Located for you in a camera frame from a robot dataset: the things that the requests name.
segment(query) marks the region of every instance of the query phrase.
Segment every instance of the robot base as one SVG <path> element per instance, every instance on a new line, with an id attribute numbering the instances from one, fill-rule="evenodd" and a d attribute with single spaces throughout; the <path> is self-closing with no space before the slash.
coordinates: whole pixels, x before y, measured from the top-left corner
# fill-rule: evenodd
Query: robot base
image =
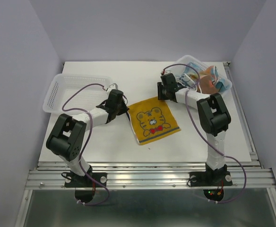
<path id="1" fill-rule="evenodd" d="M 93 176 L 93 178 L 98 182 L 100 182 L 101 177 L 107 178 L 107 173 L 93 173 L 92 167 L 89 168 L 87 173 L 90 176 Z M 77 174 L 70 172 L 66 174 L 66 177 L 72 179 L 69 182 L 68 180 L 65 181 L 64 186 L 66 188 L 92 188 L 93 187 L 93 182 L 87 176 L 78 176 Z M 94 198 L 94 195 L 95 195 L 95 191 L 93 190 L 75 189 L 75 198 L 85 203 L 90 202 Z"/>
<path id="2" fill-rule="evenodd" d="M 227 165 L 220 169 L 212 170 L 205 164 L 205 172 L 190 172 L 188 186 L 190 187 L 208 187 L 208 186 L 232 186 L 230 172 L 227 171 Z"/>

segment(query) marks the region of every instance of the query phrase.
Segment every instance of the glass panel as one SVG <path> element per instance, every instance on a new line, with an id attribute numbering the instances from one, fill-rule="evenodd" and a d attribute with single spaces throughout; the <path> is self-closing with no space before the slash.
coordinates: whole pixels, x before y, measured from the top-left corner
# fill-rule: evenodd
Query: glass panel
<path id="1" fill-rule="evenodd" d="M 224 199 L 239 190 L 225 190 Z M 196 197 L 201 190 L 115 191 L 105 205 L 76 204 L 74 191 L 34 191 L 27 227 L 258 227 L 276 226 L 266 189 L 246 189 L 228 204 L 213 204 Z M 97 192 L 94 202 L 103 199 Z"/>

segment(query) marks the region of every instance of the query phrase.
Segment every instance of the black mounting bracket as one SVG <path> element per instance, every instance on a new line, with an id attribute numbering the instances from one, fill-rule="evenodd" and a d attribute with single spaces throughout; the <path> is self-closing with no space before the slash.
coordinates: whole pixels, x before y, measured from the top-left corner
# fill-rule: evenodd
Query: black mounting bracket
<path id="1" fill-rule="evenodd" d="M 101 178 L 105 177 L 107 179 L 107 173 L 93 173 L 92 167 L 89 168 L 87 171 L 93 179 L 97 182 L 101 182 Z M 90 202 L 95 195 L 94 190 L 77 190 L 76 188 L 93 188 L 93 182 L 87 176 L 78 176 L 73 172 L 66 173 L 66 178 L 64 186 L 66 188 L 75 188 L 75 198 L 80 200 L 81 202 L 88 203 Z"/>

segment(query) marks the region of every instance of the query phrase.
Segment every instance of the red bow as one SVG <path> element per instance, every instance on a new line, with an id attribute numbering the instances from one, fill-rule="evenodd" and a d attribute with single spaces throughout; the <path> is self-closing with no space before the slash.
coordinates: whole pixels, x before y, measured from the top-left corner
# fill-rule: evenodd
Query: red bow
<path id="1" fill-rule="evenodd" d="M 154 134 L 155 132 L 162 131 L 162 130 L 163 130 L 162 125 L 159 125 L 157 128 L 150 129 L 149 131 L 151 132 L 151 134 Z"/>

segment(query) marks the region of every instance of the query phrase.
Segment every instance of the screw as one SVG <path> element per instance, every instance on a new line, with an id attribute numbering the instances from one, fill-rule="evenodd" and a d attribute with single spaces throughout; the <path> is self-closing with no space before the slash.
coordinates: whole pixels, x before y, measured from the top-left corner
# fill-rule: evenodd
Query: screw
<path id="1" fill-rule="evenodd" d="M 106 177 L 105 177 L 105 176 L 102 176 L 102 177 L 100 178 L 100 182 L 101 182 L 101 183 L 105 183 L 105 182 L 106 182 Z"/>
<path id="2" fill-rule="evenodd" d="M 45 186 L 44 183 L 40 182 L 39 188 L 43 188 L 44 186 Z"/>
<path id="3" fill-rule="evenodd" d="M 230 175 L 226 175 L 226 176 L 225 176 L 225 180 L 226 180 L 227 182 L 230 182 L 230 181 L 232 181 L 232 177 L 231 177 Z"/>
<path id="4" fill-rule="evenodd" d="M 193 176 L 191 176 L 191 177 L 190 177 L 190 181 L 192 181 L 192 182 L 196 182 L 196 181 L 197 181 L 196 176 L 194 176 L 194 175 L 193 175 Z"/>

